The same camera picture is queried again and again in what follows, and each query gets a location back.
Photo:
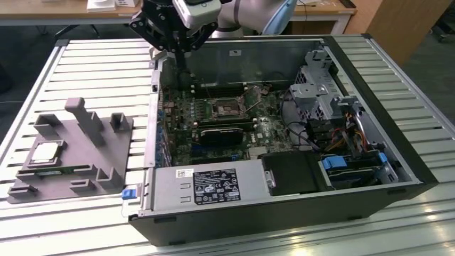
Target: warning label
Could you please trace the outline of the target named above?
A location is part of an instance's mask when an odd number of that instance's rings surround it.
[[[240,200],[235,169],[194,172],[193,197],[197,205]]]

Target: blue latch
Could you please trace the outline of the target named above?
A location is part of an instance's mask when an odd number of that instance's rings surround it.
[[[124,189],[121,191],[121,199],[128,200],[128,199],[136,199],[136,189]]]
[[[239,154],[233,154],[232,156],[231,156],[231,161],[233,162],[233,161],[236,161],[236,159],[239,158]]]
[[[388,161],[384,153],[379,153],[379,159],[381,160],[383,163]]]
[[[321,165],[324,166],[324,169],[328,170],[332,168],[347,167],[348,164],[341,156],[328,156],[321,161]]]

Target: table leg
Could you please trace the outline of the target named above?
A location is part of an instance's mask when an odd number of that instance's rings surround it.
[[[332,28],[332,32],[329,33],[331,35],[341,35],[344,33],[345,27],[349,22],[349,18],[351,18],[351,15],[339,16],[335,22],[333,28]]]

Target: barcode sticker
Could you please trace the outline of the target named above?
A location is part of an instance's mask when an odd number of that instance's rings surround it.
[[[176,177],[177,178],[186,178],[192,177],[193,169],[177,169],[176,170]]]

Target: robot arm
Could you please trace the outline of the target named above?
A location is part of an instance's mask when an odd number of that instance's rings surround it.
[[[229,36],[241,26],[265,35],[280,34],[297,0],[144,0],[129,27],[176,60],[178,83],[189,79],[185,57],[212,33]]]

